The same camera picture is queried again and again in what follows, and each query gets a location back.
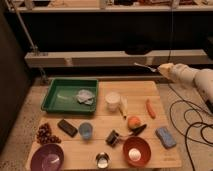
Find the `red bowl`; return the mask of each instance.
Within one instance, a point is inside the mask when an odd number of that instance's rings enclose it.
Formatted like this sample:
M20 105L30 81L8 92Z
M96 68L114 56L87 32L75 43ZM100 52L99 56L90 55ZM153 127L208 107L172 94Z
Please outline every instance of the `red bowl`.
M151 158L151 149L144 139L134 136L124 142L123 154L130 165L143 167Z
M31 159L31 171L59 171L64 161L62 148L57 144L41 146Z

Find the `black eraser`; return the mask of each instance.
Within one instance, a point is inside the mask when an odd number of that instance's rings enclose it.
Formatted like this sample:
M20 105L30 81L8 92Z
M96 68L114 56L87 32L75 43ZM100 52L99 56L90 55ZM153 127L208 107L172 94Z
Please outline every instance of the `black eraser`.
M77 128L75 128L73 125L71 125L64 119L58 122L58 127L71 137L74 137L78 132Z

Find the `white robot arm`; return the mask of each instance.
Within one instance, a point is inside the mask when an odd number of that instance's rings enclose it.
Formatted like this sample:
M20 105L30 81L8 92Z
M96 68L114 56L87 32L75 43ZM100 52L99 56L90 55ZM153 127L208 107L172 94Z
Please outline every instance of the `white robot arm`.
M167 79L184 86L196 87L211 112L213 112L213 70L195 69L185 64L166 63L158 71Z

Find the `white cup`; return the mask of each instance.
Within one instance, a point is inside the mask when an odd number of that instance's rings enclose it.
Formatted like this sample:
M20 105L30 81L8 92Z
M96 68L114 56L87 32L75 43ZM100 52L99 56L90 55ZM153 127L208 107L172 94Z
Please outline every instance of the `white cup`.
M107 109L110 112L115 112L120 105L121 95L118 92L110 92L105 96Z

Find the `wooden table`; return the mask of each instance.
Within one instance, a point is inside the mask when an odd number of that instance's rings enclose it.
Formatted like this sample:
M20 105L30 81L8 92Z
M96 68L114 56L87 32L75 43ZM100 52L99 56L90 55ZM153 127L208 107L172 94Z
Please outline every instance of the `wooden table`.
M181 167L181 159L177 147L170 150L164 149L160 140L155 135L155 130L161 126L167 126L168 121L165 115L157 87L152 81L115 81L99 82L99 94L97 110L93 117L74 116L74 115L43 115L40 124L49 122L54 135L62 139L60 146L63 148L65 160L62 165L63 170L77 169L97 169L95 157L100 152L106 152L110 157L109 168L111 169L128 169L128 165L123 158L122 143L111 148L105 142L106 137L114 129L121 135L129 133L126 120L123 119L120 112L110 113L106 109L104 101L105 95L110 91L118 91L128 100L128 116L137 115L140 117L142 124L147 124L147 128L139 136L144 138L151 147L152 156L146 168L172 168ZM157 116L151 119L145 107L145 101L150 99L151 105ZM81 139L79 133L71 138L60 129L57 123L62 118L78 127L82 122L88 121L94 127L93 138L89 142ZM30 161L33 153L40 147L33 142L26 168L29 170Z

